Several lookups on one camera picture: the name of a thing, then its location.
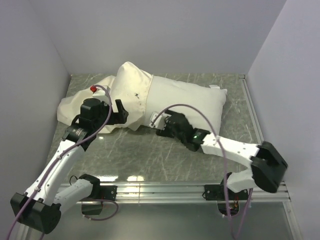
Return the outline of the cream pillowcase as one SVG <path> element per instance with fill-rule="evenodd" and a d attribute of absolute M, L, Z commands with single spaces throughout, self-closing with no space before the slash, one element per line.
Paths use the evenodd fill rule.
<path fill-rule="evenodd" d="M 109 134 L 116 128 L 130 128 L 135 131 L 144 123 L 147 97 L 153 77 L 127 61 L 120 66 L 116 76 L 110 75 L 97 83 L 110 88 L 114 112 L 118 111 L 115 103 L 117 99 L 122 101 L 124 109 L 128 112 L 125 124 L 106 125 L 100 134 Z M 93 98 L 89 87 L 63 98 L 57 108 L 57 120 L 70 126 L 75 116 L 80 113 L 81 104 L 88 98 Z"/>

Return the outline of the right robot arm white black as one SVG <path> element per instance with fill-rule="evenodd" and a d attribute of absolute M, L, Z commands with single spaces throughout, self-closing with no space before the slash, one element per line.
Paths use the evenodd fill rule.
<path fill-rule="evenodd" d="M 176 139 L 192 152 L 226 157 L 245 166 L 246 170 L 230 173 L 226 184 L 220 187 L 220 194 L 226 200 L 255 187 L 274 194 L 288 169 L 288 164 L 270 142 L 244 143 L 215 136 L 208 130 L 194 128 L 182 113 L 170 110 L 153 113 L 150 126 L 156 129 L 158 136 Z"/>

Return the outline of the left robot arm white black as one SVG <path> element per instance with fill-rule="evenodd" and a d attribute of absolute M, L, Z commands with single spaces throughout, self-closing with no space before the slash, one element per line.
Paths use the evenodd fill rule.
<path fill-rule="evenodd" d="M 44 235 L 58 225 L 62 214 L 81 200 L 114 203 L 117 187 L 101 188 L 99 178 L 83 174 L 75 183 L 59 191 L 65 176 L 105 125 L 124 124 L 129 113 L 115 100 L 117 112 L 104 101 L 87 98 L 80 113 L 65 130 L 58 149 L 37 180 L 23 193 L 15 193 L 10 204 L 16 220 Z"/>

